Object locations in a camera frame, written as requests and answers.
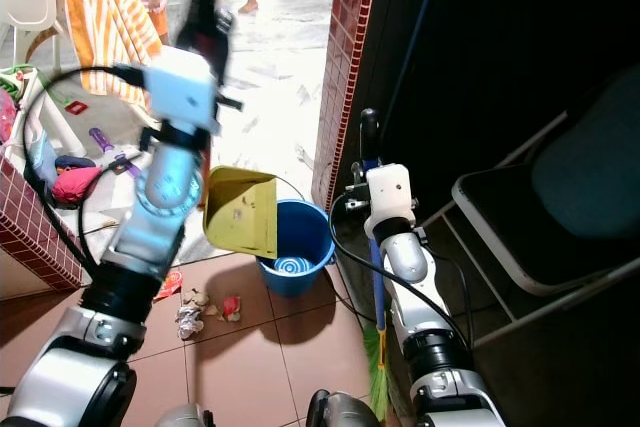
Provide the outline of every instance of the white floor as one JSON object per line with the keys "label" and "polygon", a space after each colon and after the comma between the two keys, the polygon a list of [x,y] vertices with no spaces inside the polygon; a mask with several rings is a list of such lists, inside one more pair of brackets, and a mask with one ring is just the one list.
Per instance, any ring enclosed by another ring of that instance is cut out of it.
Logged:
{"label": "white floor", "polygon": [[[175,39],[190,0],[169,0],[169,27]],[[223,0],[232,13],[246,0]],[[331,0],[258,0],[258,12],[236,15],[231,37],[230,63],[225,94],[244,102],[242,112],[222,108],[222,131],[213,139],[212,165],[234,165],[279,175],[310,199],[312,161],[320,110]],[[9,33],[0,46],[0,66],[9,66],[13,39]],[[71,45],[62,42],[62,64],[77,64]],[[50,43],[41,45],[31,63],[45,72],[51,67]],[[88,135],[101,128],[117,149],[135,152],[140,119],[123,102],[87,94],[77,82],[56,90],[63,97],[79,99],[89,109],[79,116],[64,113],[87,147],[87,156],[100,160],[101,152]],[[141,167],[149,158],[137,162]],[[278,186],[279,198],[296,197],[286,184]],[[107,176],[89,199],[85,231],[109,219],[119,221],[133,204],[133,179],[129,174]],[[76,230],[76,212],[60,211]],[[94,256],[99,257],[113,229],[88,236]],[[176,263],[217,255],[202,233],[202,214],[192,212]]]}

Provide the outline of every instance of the white chair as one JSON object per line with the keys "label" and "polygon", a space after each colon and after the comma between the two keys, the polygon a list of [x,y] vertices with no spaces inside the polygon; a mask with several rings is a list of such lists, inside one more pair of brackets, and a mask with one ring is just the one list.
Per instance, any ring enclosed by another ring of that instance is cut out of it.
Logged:
{"label": "white chair", "polygon": [[[66,34],[57,14],[56,0],[0,0],[0,23],[14,28],[14,65],[26,62],[29,47],[40,32],[53,27],[59,34]],[[53,36],[55,71],[60,70],[59,40],[58,35]]]}

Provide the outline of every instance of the blue bucket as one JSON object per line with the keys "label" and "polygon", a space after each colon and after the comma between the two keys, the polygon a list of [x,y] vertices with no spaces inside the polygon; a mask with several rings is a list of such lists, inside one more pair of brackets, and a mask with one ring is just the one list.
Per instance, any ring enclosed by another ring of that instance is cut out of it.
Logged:
{"label": "blue bucket", "polygon": [[311,288],[335,246],[327,214],[302,200],[278,201],[278,258],[257,257],[267,287],[278,295],[295,297]]}

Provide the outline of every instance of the brown tile floor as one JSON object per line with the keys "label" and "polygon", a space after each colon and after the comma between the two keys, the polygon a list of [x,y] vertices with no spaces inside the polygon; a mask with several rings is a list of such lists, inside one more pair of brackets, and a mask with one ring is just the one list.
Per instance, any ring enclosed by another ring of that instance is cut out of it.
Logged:
{"label": "brown tile floor", "polygon": [[[368,393],[360,326],[323,275],[310,292],[289,299],[267,290],[248,255],[178,269],[183,291],[206,290],[218,303],[240,295],[242,319],[225,324],[209,317],[200,334],[182,342],[174,323],[180,295],[159,301],[148,318],[145,344],[131,359],[138,386],[123,425],[153,425],[164,411],[190,401],[212,410],[219,427],[298,427],[317,389]],[[348,298],[337,268],[328,272],[339,295]],[[16,384],[79,295],[1,304],[0,385]],[[0,398],[0,419],[7,407],[8,397]]]}

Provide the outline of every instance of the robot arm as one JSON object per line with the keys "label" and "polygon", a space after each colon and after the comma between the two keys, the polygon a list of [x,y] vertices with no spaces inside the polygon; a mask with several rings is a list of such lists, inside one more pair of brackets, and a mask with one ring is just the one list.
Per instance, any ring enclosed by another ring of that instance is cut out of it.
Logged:
{"label": "robot arm", "polygon": [[[365,111],[361,132],[366,127],[369,137],[373,139],[375,135],[371,132],[374,127],[369,125],[371,119],[371,112]],[[362,169],[354,166],[352,171],[358,184]],[[447,305],[435,283],[435,260],[422,246],[421,236],[424,237],[424,232],[414,230],[414,201],[407,169],[398,164],[369,169],[366,171],[366,189],[360,184],[347,190],[355,195],[346,203],[347,211],[370,206],[371,214],[365,221],[364,229],[367,236],[377,243],[385,271],[408,282],[448,315]],[[363,190],[366,195],[358,196]],[[473,370],[471,353],[445,318],[405,287],[388,278],[385,279],[385,288],[391,295],[392,323],[409,368],[412,383],[410,396],[418,425],[504,427],[482,379]],[[344,395],[326,395],[324,403],[314,398],[311,407],[316,410],[316,415],[313,418],[321,421],[307,425],[379,425],[375,416],[364,412],[368,408],[354,402],[347,403],[342,399]],[[338,405],[346,409],[349,420],[344,419],[344,411]]]}
{"label": "robot arm", "polygon": [[200,198],[200,151],[215,95],[209,66],[194,53],[167,48],[143,74],[162,122],[153,136],[162,142],[135,181],[134,206],[93,283],[18,384],[2,425],[115,426],[129,405],[136,377],[125,361],[142,345],[152,299]]}

